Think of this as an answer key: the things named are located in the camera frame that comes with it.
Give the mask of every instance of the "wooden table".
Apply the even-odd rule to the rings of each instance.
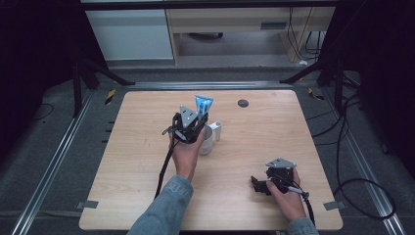
[[[85,208],[82,229],[128,230],[153,201],[179,106],[196,110],[195,94],[214,99],[209,122],[222,121],[219,142],[199,156],[195,193],[182,230],[284,230],[287,221],[271,197],[256,193],[251,175],[265,179],[265,163],[282,157],[298,165],[301,187],[310,193],[316,225],[343,226],[295,92],[290,90],[140,91],[125,95]],[[249,106],[241,108],[245,99]],[[164,183],[175,173],[167,168]]]

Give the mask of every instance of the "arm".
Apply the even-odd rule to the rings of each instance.
[[[193,187],[190,182],[179,174],[174,175],[137,219],[128,235],[178,234],[192,195]]]
[[[184,144],[175,140],[172,157],[177,174],[171,177],[159,196],[135,221],[128,235],[179,234],[181,221],[193,195],[190,182],[195,173],[204,133],[201,131],[198,140],[193,144]]]
[[[300,185],[300,178],[297,170],[293,170],[294,181]],[[274,183],[267,181],[269,191],[274,197],[277,206],[280,208],[281,213],[287,220],[290,221],[288,226],[288,233],[291,235],[316,235],[318,234],[317,229],[311,220],[305,215],[304,206],[302,205],[301,197],[298,193],[288,191],[286,194],[275,186]]]

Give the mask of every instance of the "black cable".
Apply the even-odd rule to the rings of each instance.
[[[174,131],[176,130],[175,121],[176,121],[177,117],[179,117],[179,114],[176,114],[173,117],[171,126],[162,133],[163,135],[165,135],[167,132],[169,132],[169,133],[171,132],[171,139],[170,139],[170,146],[168,148],[167,155],[165,156],[165,159],[164,159],[164,164],[162,165],[162,168],[161,168],[161,171],[160,171],[160,174],[159,174],[159,183],[158,183],[158,186],[157,186],[155,198],[160,193],[162,180],[164,179],[165,170],[167,169],[168,162],[170,162],[171,156],[173,155],[174,147],[178,144],[178,142],[174,143],[175,142]]]
[[[372,180],[365,179],[365,178],[352,178],[352,179],[349,179],[349,180],[347,180],[347,181],[345,181],[343,183],[340,180],[340,143],[341,143],[341,138],[342,138],[343,130],[344,130],[345,125],[346,125],[346,109],[347,109],[347,103],[350,100],[352,100],[353,98],[355,98],[355,97],[357,97],[357,95],[353,95],[352,97],[350,97],[349,99],[347,99],[346,100],[346,103],[345,103],[345,105],[343,107],[343,114],[344,114],[344,117],[345,118],[343,120],[342,127],[341,127],[341,130],[340,130],[340,133],[339,133],[338,143],[337,143],[337,151],[336,151],[336,177],[337,177],[337,181],[338,181],[338,185],[339,186],[334,191],[334,195],[336,195],[338,192],[341,192],[342,195],[347,200],[347,202],[349,204],[351,204],[352,207],[354,207],[356,210],[358,210],[359,212],[365,214],[368,217],[375,218],[375,219],[380,219],[380,220],[388,219],[388,218],[390,218],[390,217],[392,217],[394,215],[394,213],[396,211],[396,205],[394,203],[393,197],[391,196],[391,194],[384,187],[382,187],[380,184],[378,184],[378,183],[376,183],[376,182],[374,182]],[[373,184],[373,185],[379,187],[380,189],[382,189],[385,192],[388,200],[390,201],[390,203],[392,205],[392,211],[389,214],[385,215],[385,216],[377,216],[377,215],[374,215],[374,214],[369,213],[367,211],[364,211],[363,209],[361,209],[360,207],[358,207],[355,203],[353,203],[351,201],[351,199],[348,196],[346,196],[345,192],[343,191],[343,188],[345,187],[345,185],[347,185],[347,184],[349,184],[351,182],[356,182],[356,181],[364,181],[364,182]]]
[[[289,40],[291,46],[293,47],[294,51],[296,52],[296,56],[297,57],[299,57],[301,60],[305,60],[305,61],[312,60],[313,58],[308,58],[308,57],[305,57],[305,56],[303,56],[301,54],[300,47],[299,47],[299,44],[297,42],[296,34],[294,33],[294,28],[293,28],[292,20],[293,20],[293,7],[290,7],[289,22],[288,22],[288,27],[287,27],[287,37],[288,37],[288,40]],[[293,41],[290,38],[290,29],[291,29],[291,32],[293,33],[293,37],[294,37],[295,43],[293,43]]]
[[[311,55],[318,55],[320,54],[320,35],[321,35],[321,31],[318,32],[318,37],[317,37],[317,46],[315,49],[311,49],[308,48],[308,42],[310,42],[311,40],[311,35],[312,35],[312,31],[308,34],[307,39],[305,40],[305,52],[307,52],[308,54]]]
[[[162,165],[162,168],[161,168],[161,171],[160,171],[160,174],[159,174],[159,184],[157,186],[157,191],[156,191],[155,198],[160,193],[162,180],[164,179],[164,174],[165,174],[165,170],[167,169],[168,162],[170,161],[171,156],[173,155],[174,146],[175,145],[171,144],[170,148],[168,148],[167,155],[165,156],[164,164]]]
[[[352,104],[346,104],[346,107],[348,108],[348,107],[350,107],[350,106],[353,106],[353,105],[355,105],[355,104],[358,104],[358,103],[360,103],[360,101],[358,101],[358,102],[354,102],[354,103],[352,103]],[[309,118],[309,119],[313,119],[313,118],[318,118],[318,117],[321,117],[321,116],[323,116],[323,115],[327,115],[327,114],[329,114],[330,112],[327,112],[327,113],[324,113],[324,114],[322,114],[322,115],[318,115],[318,116],[316,116],[316,117],[311,117],[311,118]],[[330,126],[328,129],[326,129],[326,130],[324,130],[324,131],[322,131],[322,132],[320,132],[320,133],[318,133],[318,134],[314,134],[314,135],[312,135],[311,137],[312,138],[314,138],[314,137],[317,137],[317,136],[320,136],[320,135],[323,135],[323,134],[325,134],[325,133],[327,133],[327,132],[329,132],[329,131],[331,131],[332,129],[334,129],[335,127],[336,127],[336,125],[340,122],[340,120],[342,119],[342,117],[343,117],[344,115],[342,115],[342,114],[340,114],[339,115],[339,118],[336,120],[336,122],[332,125],[332,126]]]
[[[302,196],[302,199],[304,200],[304,202],[305,202],[305,204],[306,204],[306,206],[307,206],[308,216],[309,216],[309,218],[310,218],[311,222],[312,222],[312,223],[314,224],[314,226],[315,226],[314,212],[313,212],[313,210],[312,210],[311,203],[310,203],[310,202],[309,202],[309,200],[308,200],[309,194],[308,194],[308,193],[306,193],[306,192],[304,192],[304,190],[302,190],[302,188],[300,187],[300,185],[299,185],[299,184],[297,184],[297,183],[296,183],[296,181],[294,181],[294,180],[292,180],[292,181],[288,181],[286,178],[281,177],[281,176],[280,176],[280,175],[278,175],[278,174],[275,174],[275,175],[273,175],[273,176],[278,177],[280,180],[284,181],[284,182],[285,182],[286,184],[288,184],[289,186],[292,186],[292,187],[294,187],[294,188],[300,189],[300,190],[302,191],[301,196]]]
[[[343,141],[346,138],[347,134],[348,134],[348,129],[347,129],[346,133],[343,135],[343,137],[340,141]],[[331,143],[315,144],[314,146],[333,145],[333,144],[337,144],[337,143],[338,142],[335,141],[335,142],[331,142]]]

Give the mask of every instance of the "aluminum rail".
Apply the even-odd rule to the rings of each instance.
[[[327,88],[322,89],[325,97],[333,97]],[[332,109],[335,109],[334,102],[331,99],[328,99],[329,105]],[[339,114],[334,112],[336,118],[339,118]],[[380,184],[378,177],[376,176],[375,172],[372,170],[370,165],[367,163],[363,153],[361,152],[357,141],[355,140],[351,131],[346,134],[346,144],[348,149],[350,150],[350,154],[356,163],[357,169],[359,170],[360,175],[362,175],[365,179],[369,179]],[[372,184],[366,184],[366,188],[372,197],[372,200],[381,216],[386,216],[392,211],[392,205],[388,199],[388,196],[385,194],[382,189],[373,186]],[[388,232],[391,235],[405,235],[406,231],[403,228],[402,224],[400,223],[399,218],[397,217],[396,213],[388,218],[384,219],[383,223],[385,224]]]
[[[39,209],[46,197],[46,194],[49,191],[50,186],[52,185],[53,180],[55,179],[56,174],[65,158],[65,155],[70,147],[70,144],[73,140],[74,135],[76,134],[77,129],[79,128],[80,123],[82,122],[85,113],[89,107],[90,100],[94,91],[88,90],[84,98],[84,106],[77,117],[75,117],[65,133],[55,155],[53,156],[51,162],[46,168],[45,173],[43,174],[42,179],[37,185],[36,190],[30,198],[30,201],[24,208],[22,214],[20,215],[18,221],[13,228],[12,235],[24,235],[27,234],[28,229],[31,226],[31,223],[34,221]]]

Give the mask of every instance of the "denim sleeve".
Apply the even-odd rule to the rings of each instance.
[[[180,175],[174,175],[135,221],[128,235],[179,234],[183,215],[192,195],[193,187],[190,182]]]
[[[317,229],[308,217],[291,221],[287,232],[290,235],[318,235]]]

